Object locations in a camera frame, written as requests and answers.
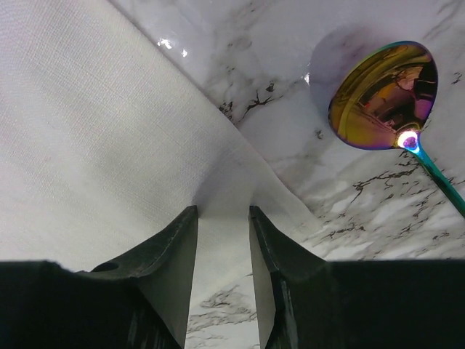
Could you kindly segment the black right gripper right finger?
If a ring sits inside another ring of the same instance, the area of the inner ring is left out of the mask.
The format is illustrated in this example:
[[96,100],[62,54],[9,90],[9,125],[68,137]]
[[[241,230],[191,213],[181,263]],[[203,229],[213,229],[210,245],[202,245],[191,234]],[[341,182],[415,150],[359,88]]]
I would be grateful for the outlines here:
[[326,261],[249,209],[262,348],[462,348],[463,260]]

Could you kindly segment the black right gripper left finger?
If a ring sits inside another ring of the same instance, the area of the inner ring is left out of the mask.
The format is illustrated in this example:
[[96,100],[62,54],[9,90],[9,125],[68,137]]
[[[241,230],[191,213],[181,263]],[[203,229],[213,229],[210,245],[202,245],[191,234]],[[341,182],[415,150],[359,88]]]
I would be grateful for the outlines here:
[[1,264],[3,348],[183,348],[198,210],[93,270]]

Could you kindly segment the cream cloth napkin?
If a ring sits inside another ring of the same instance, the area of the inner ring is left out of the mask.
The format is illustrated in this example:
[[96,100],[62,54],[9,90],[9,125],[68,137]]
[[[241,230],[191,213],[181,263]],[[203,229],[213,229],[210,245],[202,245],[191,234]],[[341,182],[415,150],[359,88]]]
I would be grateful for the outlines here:
[[248,208],[308,208],[109,1],[1,3],[1,258],[88,270],[198,207],[189,348],[257,348]]

